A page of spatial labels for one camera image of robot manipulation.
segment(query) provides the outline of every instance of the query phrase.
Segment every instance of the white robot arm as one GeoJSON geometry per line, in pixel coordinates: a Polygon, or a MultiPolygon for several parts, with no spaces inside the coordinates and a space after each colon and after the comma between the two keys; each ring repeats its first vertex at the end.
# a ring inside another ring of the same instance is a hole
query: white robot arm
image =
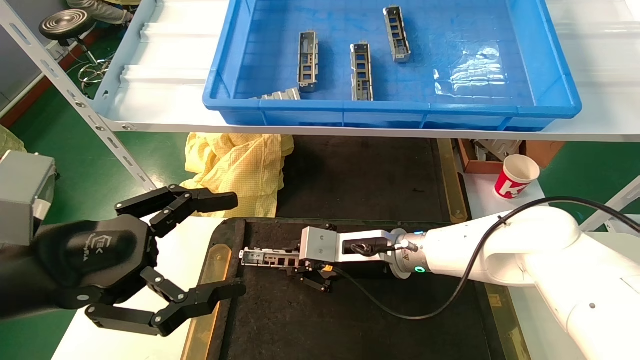
{"type": "Polygon", "coordinates": [[[469,279],[537,287],[588,359],[637,358],[640,265],[583,233],[563,210],[529,208],[496,225],[506,215],[415,234],[402,230],[337,234],[309,227],[303,231],[300,260],[386,261],[400,279],[414,272],[464,277],[479,251],[469,279]],[[479,247],[486,234],[486,243],[479,247]],[[354,244],[361,247],[358,254],[349,251],[354,244]],[[362,249],[371,253],[363,255],[362,249]]]}

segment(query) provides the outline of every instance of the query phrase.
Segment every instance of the blue crate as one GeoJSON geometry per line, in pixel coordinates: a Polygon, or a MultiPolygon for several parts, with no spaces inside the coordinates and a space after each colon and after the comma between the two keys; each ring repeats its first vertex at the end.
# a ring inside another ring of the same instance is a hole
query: blue crate
{"type": "Polygon", "coordinates": [[[233,125],[540,131],[582,109],[544,0],[230,0],[204,90],[233,125]],[[394,63],[382,9],[401,6],[412,54],[394,63]],[[302,100],[299,35],[319,39],[302,100]],[[351,100],[350,45],[371,48],[375,101],[351,100]]]}

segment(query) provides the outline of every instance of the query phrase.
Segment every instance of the red and white paper cup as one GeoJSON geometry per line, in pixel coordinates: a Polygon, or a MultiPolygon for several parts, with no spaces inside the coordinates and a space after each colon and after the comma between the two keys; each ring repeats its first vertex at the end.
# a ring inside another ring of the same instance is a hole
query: red and white paper cup
{"type": "Polygon", "coordinates": [[[540,167],[533,159],[524,155],[510,155],[502,163],[502,171],[493,190],[501,199],[515,199],[538,176],[540,167]]]}

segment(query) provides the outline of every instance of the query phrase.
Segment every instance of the black work surface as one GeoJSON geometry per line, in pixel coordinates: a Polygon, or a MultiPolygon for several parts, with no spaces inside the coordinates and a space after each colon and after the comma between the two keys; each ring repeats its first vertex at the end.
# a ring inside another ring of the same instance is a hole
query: black work surface
{"type": "MultiPolygon", "coordinates": [[[[210,359],[504,358],[486,292],[474,282],[469,282],[461,297],[442,314],[408,321],[384,313],[347,279],[333,282],[332,292],[324,294],[293,281],[276,268],[239,265],[237,254],[245,246],[289,247],[300,240],[306,226],[324,224],[316,220],[276,220],[228,220],[212,237],[212,243],[227,243],[233,249],[228,278],[242,278],[247,293],[230,307],[221,307],[210,359]]],[[[341,233],[392,230],[396,226],[389,222],[332,224],[341,233]]],[[[443,224],[400,225],[415,231],[443,224]]],[[[413,274],[408,280],[389,274],[384,279],[359,281],[382,303],[405,315],[423,315],[440,307],[458,283],[458,279],[433,274],[413,274]]]]}
{"type": "Polygon", "coordinates": [[[449,222],[435,139],[295,136],[279,218],[449,222]]]}

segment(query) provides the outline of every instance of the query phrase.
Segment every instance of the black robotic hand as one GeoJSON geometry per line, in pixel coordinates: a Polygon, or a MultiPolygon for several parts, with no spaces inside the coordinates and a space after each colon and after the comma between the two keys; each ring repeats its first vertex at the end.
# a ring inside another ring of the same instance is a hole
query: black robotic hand
{"type": "Polygon", "coordinates": [[[0,319],[53,309],[89,307],[85,313],[107,329],[167,336],[187,319],[213,312],[220,300],[244,295],[235,281],[183,291],[154,270],[156,238],[166,236],[194,212],[233,209],[234,193],[157,189],[115,206],[111,220],[39,228],[28,247],[0,249],[0,319]],[[141,217],[158,212],[149,225],[141,217]],[[148,285],[168,306],[151,313],[114,307],[148,285]]]}

